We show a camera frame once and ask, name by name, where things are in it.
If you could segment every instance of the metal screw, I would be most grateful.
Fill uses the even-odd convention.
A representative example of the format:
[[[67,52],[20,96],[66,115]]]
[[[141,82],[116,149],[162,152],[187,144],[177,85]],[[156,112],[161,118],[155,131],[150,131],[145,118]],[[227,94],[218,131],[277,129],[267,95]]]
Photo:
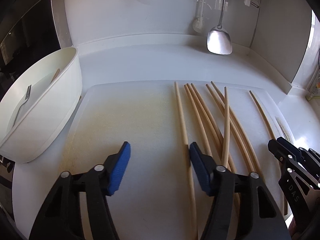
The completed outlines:
[[[225,171],[226,171],[226,168],[219,165],[219,166],[216,167],[216,170],[217,170],[217,171],[220,171],[220,172],[225,172]]]
[[[70,175],[70,172],[68,171],[64,171],[63,173],[60,174],[62,178],[67,178],[69,175]]]
[[[101,165],[101,164],[98,164],[98,165],[96,165],[96,166],[94,167],[94,170],[95,170],[95,171],[103,171],[103,169],[104,169],[104,166]]]
[[[258,179],[258,178],[259,178],[259,174],[256,173],[256,172],[251,172],[251,173],[250,173],[250,176],[251,176],[252,178],[254,178],[254,179]]]

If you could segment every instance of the blue gripper pad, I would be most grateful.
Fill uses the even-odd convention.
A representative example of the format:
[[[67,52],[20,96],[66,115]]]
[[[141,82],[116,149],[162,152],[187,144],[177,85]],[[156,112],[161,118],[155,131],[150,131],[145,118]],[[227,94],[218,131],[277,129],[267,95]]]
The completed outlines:
[[[131,147],[128,142],[124,142],[117,154],[108,156],[104,166],[110,174],[108,186],[108,196],[112,196],[118,189],[130,159]]]
[[[211,156],[201,153],[196,142],[191,143],[189,153],[201,189],[206,192],[208,196],[212,196],[210,182],[213,179],[213,170],[217,166],[216,163]]]

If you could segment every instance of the backsplash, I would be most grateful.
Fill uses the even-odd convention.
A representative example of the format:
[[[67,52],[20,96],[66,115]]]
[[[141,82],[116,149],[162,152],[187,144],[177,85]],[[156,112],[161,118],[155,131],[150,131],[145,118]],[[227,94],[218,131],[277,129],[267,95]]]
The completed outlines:
[[[219,21],[219,0],[204,0],[204,32]],[[243,0],[228,3],[223,25],[234,43],[249,47],[258,9]],[[197,0],[65,0],[75,46],[95,40],[141,33],[198,35],[192,29]]]
[[[206,36],[216,26],[222,0],[204,0],[204,31],[192,22],[197,0],[65,0],[75,46],[103,39],[174,33]],[[305,0],[261,0],[260,11],[244,0],[226,0],[222,25],[233,43],[251,48],[292,82],[308,44],[311,8]]]

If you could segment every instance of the white bowl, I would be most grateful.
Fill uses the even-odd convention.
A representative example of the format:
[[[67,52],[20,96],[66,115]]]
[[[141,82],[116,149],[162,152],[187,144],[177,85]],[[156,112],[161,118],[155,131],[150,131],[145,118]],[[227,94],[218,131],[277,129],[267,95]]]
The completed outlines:
[[[60,69],[59,75],[50,84]],[[29,100],[19,111],[27,88]],[[82,91],[76,48],[60,49],[28,68],[0,102],[0,154],[17,163],[38,157],[58,136],[74,111]]]

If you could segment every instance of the white wall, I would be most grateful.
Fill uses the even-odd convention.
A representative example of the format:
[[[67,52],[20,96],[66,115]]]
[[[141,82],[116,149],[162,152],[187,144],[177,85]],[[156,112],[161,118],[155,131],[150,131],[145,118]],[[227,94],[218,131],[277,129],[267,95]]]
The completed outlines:
[[[292,82],[308,44],[311,8],[305,0],[261,0],[252,49]]]
[[[320,22],[312,12],[311,31],[307,50],[304,54],[300,68],[292,83],[302,89],[309,89],[314,74],[318,73],[318,57],[320,48]]]
[[[205,0],[203,36],[219,21],[216,3],[219,1]],[[257,8],[245,6],[243,0],[227,0],[227,3],[223,26],[232,42],[245,47],[252,43],[251,48],[276,69],[272,72],[277,73],[277,79],[284,80],[284,86],[290,86],[310,33],[311,9],[306,1],[262,0],[258,24]],[[70,34],[76,47],[143,33],[198,35],[192,29],[196,4],[197,0],[65,0]],[[305,69],[304,76],[310,75],[309,65]]]
[[[258,9],[243,0],[227,0],[223,26],[234,43],[249,47]],[[65,0],[73,44],[141,33],[197,35],[192,29],[197,0]],[[205,0],[204,34],[216,26],[216,0]]]

